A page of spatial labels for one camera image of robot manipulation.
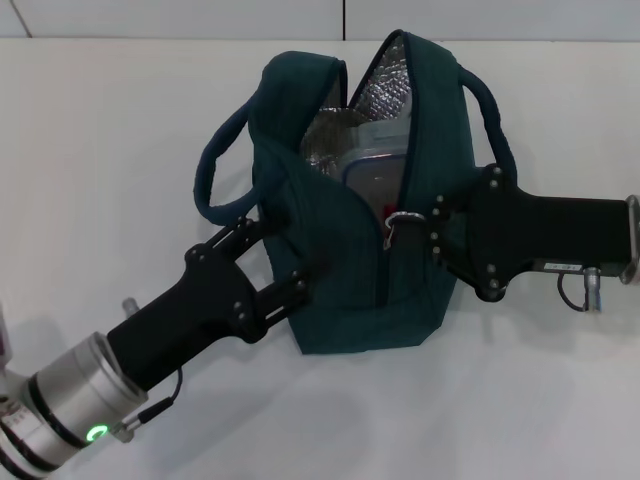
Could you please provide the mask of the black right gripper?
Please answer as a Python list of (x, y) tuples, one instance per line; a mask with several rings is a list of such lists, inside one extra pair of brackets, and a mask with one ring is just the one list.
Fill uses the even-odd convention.
[(424, 211), (400, 210), (398, 229), (403, 257), (434, 257), (486, 302), (526, 272), (629, 281), (628, 202), (535, 196), (496, 165)]

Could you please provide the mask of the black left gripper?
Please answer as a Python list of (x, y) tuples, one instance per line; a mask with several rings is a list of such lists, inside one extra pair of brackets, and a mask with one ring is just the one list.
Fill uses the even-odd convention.
[[(239, 217), (185, 253), (185, 271), (165, 293), (107, 334), (125, 376), (149, 391), (212, 343), (236, 336), (260, 341), (307, 305), (329, 271), (316, 260), (256, 291), (235, 261), (281, 230), (277, 221)], [(245, 313), (248, 334), (238, 325)]]

